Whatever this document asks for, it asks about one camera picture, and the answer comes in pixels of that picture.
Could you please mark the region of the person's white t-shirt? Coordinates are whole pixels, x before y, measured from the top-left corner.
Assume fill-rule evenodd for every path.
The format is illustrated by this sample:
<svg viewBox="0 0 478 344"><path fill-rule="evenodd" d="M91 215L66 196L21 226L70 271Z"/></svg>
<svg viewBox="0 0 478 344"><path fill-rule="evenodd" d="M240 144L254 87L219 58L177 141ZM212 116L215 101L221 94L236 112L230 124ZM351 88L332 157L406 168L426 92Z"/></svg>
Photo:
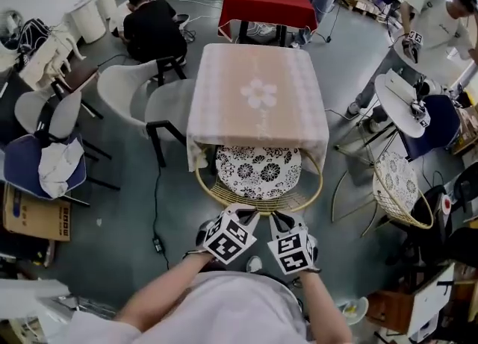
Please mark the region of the person's white t-shirt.
<svg viewBox="0 0 478 344"><path fill-rule="evenodd" d="M145 332L76 312L63 344L308 344L294 294L263 275L208 272L165 319Z"/></svg>

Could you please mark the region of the person's right forearm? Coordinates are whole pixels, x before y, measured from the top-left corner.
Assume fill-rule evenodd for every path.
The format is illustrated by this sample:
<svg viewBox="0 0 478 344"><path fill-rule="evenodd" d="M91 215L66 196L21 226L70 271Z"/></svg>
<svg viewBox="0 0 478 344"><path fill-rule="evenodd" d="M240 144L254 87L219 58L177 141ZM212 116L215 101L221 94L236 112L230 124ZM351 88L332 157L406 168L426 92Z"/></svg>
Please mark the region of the person's right forearm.
<svg viewBox="0 0 478 344"><path fill-rule="evenodd" d="M316 272L301 271L299 279L316 344L352 344L352 331L320 276Z"/></svg>

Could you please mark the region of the crumpled white cloth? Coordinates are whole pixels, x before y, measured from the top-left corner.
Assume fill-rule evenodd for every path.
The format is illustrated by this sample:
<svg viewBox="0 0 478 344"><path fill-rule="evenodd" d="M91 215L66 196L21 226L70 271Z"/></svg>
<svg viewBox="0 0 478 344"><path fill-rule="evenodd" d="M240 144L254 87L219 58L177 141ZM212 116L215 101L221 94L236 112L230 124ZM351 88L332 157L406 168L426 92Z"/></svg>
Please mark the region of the crumpled white cloth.
<svg viewBox="0 0 478 344"><path fill-rule="evenodd" d="M86 180L84 149L76 137L67 144L51 143L41 149L38 175L42 190L52 199L66 195Z"/></svg>

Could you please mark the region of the round white mirror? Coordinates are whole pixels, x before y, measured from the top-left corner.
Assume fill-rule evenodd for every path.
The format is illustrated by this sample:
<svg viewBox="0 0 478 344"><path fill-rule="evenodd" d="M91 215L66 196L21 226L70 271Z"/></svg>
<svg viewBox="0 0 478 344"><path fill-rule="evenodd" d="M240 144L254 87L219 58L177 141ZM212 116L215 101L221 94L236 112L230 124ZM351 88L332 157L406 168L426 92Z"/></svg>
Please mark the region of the round white mirror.
<svg viewBox="0 0 478 344"><path fill-rule="evenodd" d="M0 11L0 42L17 40L24 24L22 14L13 8Z"/></svg>

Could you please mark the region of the black office chair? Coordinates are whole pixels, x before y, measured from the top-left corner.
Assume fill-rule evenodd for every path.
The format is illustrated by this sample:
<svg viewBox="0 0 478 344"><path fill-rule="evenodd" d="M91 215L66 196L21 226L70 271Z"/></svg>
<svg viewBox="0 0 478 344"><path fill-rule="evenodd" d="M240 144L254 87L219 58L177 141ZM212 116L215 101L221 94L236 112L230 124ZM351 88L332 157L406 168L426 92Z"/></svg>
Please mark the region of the black office chair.
<svg viewBox="0 0 478 344"><path fill-rule="evenodd" d="M431 225L430 228L419 228L416 225L405 225L396 219L388 221L406 233L406 238L398 250L387 257L385 264L393 266L399 262L408 264L424 263L427 266L441 260L445 240L451 235L451 221L444 222L439 216L441 199L446 195L445 187L438 185L430 188L416 202L410 215L416 221Z"/></svg>

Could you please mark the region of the black striped bag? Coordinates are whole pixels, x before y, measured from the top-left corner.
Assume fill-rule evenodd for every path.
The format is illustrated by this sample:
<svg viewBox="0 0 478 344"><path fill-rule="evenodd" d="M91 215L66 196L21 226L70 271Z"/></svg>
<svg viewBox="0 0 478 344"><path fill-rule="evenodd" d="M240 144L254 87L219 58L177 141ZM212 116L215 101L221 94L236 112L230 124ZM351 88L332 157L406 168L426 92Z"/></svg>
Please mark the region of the black striped bag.
<svg viewBox="0 0 478 344"><path fill-rule="evenodd" d="M17 51L24 55L33 55L49 38L51 29L41 19L29 19L19 35Z"/></svg>

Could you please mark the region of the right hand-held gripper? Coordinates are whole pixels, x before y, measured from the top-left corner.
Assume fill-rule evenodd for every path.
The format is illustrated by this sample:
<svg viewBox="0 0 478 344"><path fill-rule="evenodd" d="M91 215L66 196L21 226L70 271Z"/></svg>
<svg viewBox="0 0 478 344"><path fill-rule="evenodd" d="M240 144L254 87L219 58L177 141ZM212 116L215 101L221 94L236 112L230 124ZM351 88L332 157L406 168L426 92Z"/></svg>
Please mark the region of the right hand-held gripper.
<svg viewBox="0 0 478 344"><path fill-rule="evenodd" d="M272 212L269 217L272 241L267 245L284 275L301 271L318 273L317 240L305 231L292 233L305 227L304 219L296 213Z"/></svg>

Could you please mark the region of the red cloth covered table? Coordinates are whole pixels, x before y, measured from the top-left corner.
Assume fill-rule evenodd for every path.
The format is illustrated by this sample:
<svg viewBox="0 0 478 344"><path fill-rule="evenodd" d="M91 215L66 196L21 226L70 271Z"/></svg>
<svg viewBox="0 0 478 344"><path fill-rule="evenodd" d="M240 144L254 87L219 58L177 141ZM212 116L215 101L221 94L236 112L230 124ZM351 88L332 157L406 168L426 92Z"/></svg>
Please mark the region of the red cloth covered table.
<svg viewBox="0 0 478 344"><path fill-rule="evenodd" d="M218 35L233 40L231 22L238 21L240 43L257 44L247 35L249 23L267 23L276 26L276 35L266 43L277 42L285 46L289 28L303 29L317 25L314 9L309 0L223 0Z"/></svg>

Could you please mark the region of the round white side table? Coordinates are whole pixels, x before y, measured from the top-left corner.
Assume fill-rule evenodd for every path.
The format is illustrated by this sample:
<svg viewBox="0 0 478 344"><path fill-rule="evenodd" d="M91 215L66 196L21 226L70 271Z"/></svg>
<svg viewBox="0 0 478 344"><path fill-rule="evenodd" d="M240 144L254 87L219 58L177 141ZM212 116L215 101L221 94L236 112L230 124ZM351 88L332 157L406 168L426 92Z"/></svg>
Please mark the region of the round white side table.
<svg viewBox="0 0 478 344"><path fill-rule="evenodd" d="M348 136L345 134L334 145L334 150L344 154L348 157L354 157L368 166L373 166L376 158L373 156L371 150L371 143L376 141L385 132L389 131L391 134L388 137L387 144L390 145L393 138L400 132L409 137L419 138L423 135L425 128L421 127L413 118L410 105L396 97L391 91L385 87L385 74L378 75L374 81L375 94L377 100L375 101L388 116L389 123L379 132L373 134L372 137L364 135L365 121L369 119L368 114L362 114L355 122L349 132L357 132L361 145L356 151L350 151L347 146L350 144L346 141Z"/></svg>

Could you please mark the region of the blue shell chair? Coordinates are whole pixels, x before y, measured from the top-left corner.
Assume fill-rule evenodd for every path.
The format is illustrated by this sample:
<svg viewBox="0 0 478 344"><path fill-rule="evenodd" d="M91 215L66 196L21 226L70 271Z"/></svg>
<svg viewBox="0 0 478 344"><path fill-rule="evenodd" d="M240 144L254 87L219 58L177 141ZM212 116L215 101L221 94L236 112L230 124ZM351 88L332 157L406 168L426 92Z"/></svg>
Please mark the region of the blue shell chair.
<svg viewBox="0 0 478 344"><path fill-rule="evenodd" d="M452 101L446 95L430 95L424 99L430 124L419 138L400 132L408 162L437 149L447 148L458 137L460 119Z"/></svg>

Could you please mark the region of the floral round seat cushion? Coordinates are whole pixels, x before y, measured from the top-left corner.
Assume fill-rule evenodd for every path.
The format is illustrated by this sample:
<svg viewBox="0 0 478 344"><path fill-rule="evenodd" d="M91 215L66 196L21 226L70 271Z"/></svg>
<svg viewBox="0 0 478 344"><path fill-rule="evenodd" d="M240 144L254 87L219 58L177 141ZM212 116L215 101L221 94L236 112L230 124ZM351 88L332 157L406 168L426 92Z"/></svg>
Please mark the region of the floral round seat cushion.
<svg viewBox="0 0 478 344"><path fill-rule="evenodd" d="M215 165L219 179L236 195L271 200L297 185L302 156L297 148L221 146Z"/></svg>
<svg viewBox="0 0 478 344"><path fill-rule="evenodd" d="M418 180L407 159L394 151L386 151L375 162L373 195L383 210L410 213L419 197Z"/></svg>

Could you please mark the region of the blue cushioned chair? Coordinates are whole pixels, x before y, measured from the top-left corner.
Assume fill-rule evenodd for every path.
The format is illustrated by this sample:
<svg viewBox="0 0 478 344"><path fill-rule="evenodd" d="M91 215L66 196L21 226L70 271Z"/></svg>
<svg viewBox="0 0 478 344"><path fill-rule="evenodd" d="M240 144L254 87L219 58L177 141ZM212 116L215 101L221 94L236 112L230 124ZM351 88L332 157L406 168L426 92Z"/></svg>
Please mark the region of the blue cushioned chair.
<svg viewBox="0 0 478 344"><path fill-rule="evenodd" d="M90 204L69 196L75 188L81 186L85 181L120 191L120 187L97 180L87 174L85 153L82 153L78 164L70 177L66 180L66 193L61 196L51 197L40 185L40 174L38 172L42 154L40 139L33 134L26 134L10 142L4 149L4 180L31 196L53 201L60 199L70 201L73 204L89 207Z"/></svg>

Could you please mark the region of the brown cardboard box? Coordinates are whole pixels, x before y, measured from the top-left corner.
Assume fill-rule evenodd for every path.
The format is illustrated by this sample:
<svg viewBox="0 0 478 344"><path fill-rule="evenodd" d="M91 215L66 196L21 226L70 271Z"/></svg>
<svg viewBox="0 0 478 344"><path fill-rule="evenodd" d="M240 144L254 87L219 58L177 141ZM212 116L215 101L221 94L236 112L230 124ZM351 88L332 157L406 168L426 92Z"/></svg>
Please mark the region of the brown cardboard box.
<svg viewBox="0 0 478 344"><path fill-rule="evenodd" d="M46 201L11 185L4 187L3 227L9 232L58 242L69 242L71 205Z"/></svg>

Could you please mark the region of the cream ornate table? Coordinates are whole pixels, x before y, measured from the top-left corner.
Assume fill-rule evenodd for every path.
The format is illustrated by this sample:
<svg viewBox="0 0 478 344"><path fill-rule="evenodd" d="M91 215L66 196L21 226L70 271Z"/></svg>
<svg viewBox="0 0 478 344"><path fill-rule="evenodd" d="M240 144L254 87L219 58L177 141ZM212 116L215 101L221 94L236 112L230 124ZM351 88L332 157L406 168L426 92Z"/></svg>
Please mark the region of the cream ornate table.
<svg viewBox="0 0 478 344"><path fill-rule="evenodd" d="M77 39L70 33L68 24L61 23L53 27L47 40L25 64L19 76L33 90L40 90L49 84L52 78L63 76L60 72L63 66L68 72L71 71L68 61L71 54L78 60L86 58L78 50Z"/></svg>

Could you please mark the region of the white cylinder bin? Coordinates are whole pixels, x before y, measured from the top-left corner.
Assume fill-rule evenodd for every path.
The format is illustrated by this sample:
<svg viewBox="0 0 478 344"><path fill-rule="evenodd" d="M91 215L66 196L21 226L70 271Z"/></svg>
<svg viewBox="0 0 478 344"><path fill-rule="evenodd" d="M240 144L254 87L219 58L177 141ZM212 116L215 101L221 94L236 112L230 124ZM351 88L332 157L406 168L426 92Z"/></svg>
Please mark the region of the white cylinder bin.
<svg viewBox="0 0 478 344"><path fill-rule="evenodd" d="M69 12L86 44L101 39L106 28L96 5L96 0L82 0Z"/></svg>
<svg viewBox="0 0 478 344"><path fill-rule="evenodd" d="M114 17L117 11L117 4L115 0L97 0L105 19Z"/></svg>

